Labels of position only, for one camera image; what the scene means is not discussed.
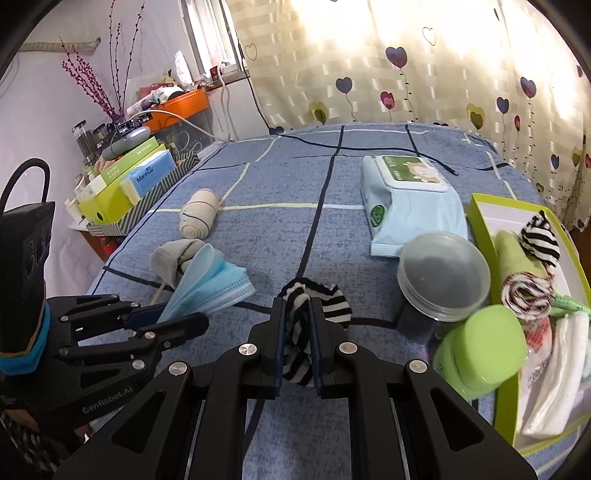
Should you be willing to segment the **green cloth with striped edge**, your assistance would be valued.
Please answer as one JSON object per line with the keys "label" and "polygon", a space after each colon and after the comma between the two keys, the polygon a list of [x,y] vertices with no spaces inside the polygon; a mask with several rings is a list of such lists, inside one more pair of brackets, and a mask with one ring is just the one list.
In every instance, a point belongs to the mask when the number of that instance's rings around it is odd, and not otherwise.
{"label": "green cloth with striped edge", "polygon": [[521,322],[548,317],[555,298],[553,276],[538,259],[526,253],[514,232],[500,231],[495,237],[495,248],[501,303]]}

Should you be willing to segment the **grey sock bundle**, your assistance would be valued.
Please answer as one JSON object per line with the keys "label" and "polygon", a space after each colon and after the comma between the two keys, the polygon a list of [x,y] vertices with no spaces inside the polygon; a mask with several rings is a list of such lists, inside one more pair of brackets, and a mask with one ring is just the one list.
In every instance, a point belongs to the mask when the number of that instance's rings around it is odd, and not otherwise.
{"label": "grey sock bundle", "polygon": [[204,245],[199,239],[166,242],[150,255],[150,268],[166,285],[175,289],[192,258]]}

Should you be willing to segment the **light blue wet wipes pack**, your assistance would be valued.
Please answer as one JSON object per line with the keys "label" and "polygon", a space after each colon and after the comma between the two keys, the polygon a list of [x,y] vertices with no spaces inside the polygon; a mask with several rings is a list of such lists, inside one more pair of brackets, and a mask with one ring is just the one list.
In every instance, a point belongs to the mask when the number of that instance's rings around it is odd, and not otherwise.
{"label": "light blue wet wipes pack", "polygon": [[374,257],[398,257],[406,244],[429,232],[468,237],[459,194],[424,157],[363,157],[361,194]]}

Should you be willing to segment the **green cardboard box tray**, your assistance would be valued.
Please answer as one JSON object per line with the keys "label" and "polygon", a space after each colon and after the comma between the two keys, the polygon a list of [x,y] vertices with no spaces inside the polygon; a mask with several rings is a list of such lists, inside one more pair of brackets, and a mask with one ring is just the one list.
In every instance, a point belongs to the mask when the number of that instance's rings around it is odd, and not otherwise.
{"label": "green cardboard box tray", "polygon": [[590,287],[574,244],[551,210],[477,193],[467,217],[491,272],[490,298],[514,314],[528,347],[497,390],[495,429],[522,455],[548,447],[590,417]]}

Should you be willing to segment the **black white striped sock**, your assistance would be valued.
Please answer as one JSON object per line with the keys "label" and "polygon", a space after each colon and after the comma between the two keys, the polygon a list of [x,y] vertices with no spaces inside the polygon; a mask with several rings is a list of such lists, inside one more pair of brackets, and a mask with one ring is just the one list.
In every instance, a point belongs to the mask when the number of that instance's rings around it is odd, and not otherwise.
{"label": "black white striped sock", "polygon": [[522,248],[547,268],[556,268],[561,250],[544,210],[535,214],[521,229],[519,240]]}
{"label": "black white striped sock", "polygon": [[338,285],[325,285],[308,278],[294,278],[280,291],[286,302],[286,340],[283,353],[283,379],[304,387],[315,384],[311,359],[312,300],[322,305],[325,320],[346,326],[353,310]]}

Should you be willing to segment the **red printed plastic packet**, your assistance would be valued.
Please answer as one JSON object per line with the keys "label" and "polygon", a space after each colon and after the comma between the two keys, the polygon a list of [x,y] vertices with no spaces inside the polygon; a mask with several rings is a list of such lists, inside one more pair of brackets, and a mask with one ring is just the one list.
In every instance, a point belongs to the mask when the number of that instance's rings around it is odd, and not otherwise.
{"label": "red printed plastic packet", "polygon": [[520,402],[526,405],[534,384],[542,375],[552,352],[552,327],[548,317],[523,326],[528,355],[520,372]]}

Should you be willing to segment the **white towel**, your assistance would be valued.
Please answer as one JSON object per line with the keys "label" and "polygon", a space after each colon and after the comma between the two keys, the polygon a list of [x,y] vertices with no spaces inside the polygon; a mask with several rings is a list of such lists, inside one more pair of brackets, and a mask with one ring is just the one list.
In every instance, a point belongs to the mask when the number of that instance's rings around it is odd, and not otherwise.
{"label": "white towel", "polygon": [[584,311],[556,322],[550,360],[523,435],[545,439],[561,434],[571,415],[586,364],[589,316]]}

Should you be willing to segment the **purple decorative branches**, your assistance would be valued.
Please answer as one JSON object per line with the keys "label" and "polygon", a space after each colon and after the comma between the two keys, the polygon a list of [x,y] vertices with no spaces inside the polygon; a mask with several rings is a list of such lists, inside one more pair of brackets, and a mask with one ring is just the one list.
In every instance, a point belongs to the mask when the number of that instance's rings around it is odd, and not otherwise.
{"label": "purple decorative branches", "polygon": [[116,122],[125,115],[128,81],[146,2],[138,4],[130,32],[117,13],[123,1],[109,1],[108,4],[104,45],[97,38],[85,46],[59,39],[58,46],[64,54],[61,68],[110,121]]}

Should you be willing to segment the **orange plastic bin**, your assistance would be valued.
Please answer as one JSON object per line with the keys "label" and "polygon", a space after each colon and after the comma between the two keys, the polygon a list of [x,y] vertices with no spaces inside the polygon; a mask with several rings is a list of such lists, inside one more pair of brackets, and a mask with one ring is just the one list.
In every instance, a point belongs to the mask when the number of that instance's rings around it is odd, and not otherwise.
{"label": "orange plastic bin", "polygon": [[176,126],[180,123],[180,118],[189,120],[194,115],[204,112],[209,107],[204,89],[197,89],[173,99],[155,105],[153,110],[156,113],[149,113],[150,118],[143,123],[152,133]]}

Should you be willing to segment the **green plastic jar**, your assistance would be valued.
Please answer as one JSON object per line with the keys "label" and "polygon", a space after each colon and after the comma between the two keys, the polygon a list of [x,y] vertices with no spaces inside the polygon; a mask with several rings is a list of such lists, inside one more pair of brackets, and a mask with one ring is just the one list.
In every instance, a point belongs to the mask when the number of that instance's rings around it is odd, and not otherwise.
{"label": "green plastic jar", "polygon": [[517,317],[505,306],[491,305],[444,337],[432,366],[465,400],[472,401],[513,377],[527,357]]}

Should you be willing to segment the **heart patterned curtain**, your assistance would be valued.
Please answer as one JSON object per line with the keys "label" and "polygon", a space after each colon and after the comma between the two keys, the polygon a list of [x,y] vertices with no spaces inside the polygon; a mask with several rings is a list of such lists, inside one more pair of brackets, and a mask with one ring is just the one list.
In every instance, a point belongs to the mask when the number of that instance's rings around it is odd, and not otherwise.
{"label": "heart patterned curtain", "polygon": [[568,228],[590,223],[590,80],[527,1],[232,1],[271,128],[419,122],[488,139]]}

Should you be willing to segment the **clear jar with grey lid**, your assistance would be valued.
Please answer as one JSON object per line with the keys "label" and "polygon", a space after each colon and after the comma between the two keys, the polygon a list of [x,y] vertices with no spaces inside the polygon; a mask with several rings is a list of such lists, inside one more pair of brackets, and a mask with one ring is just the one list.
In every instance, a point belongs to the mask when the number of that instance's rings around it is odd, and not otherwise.
{"label": "clear jar with grey lid", "polygon": [[480,250],[442,231],[421,234],[403,248],[397,280],[404,298],[397,330],[417,343],[458,327],[483,305],[491,287]]}

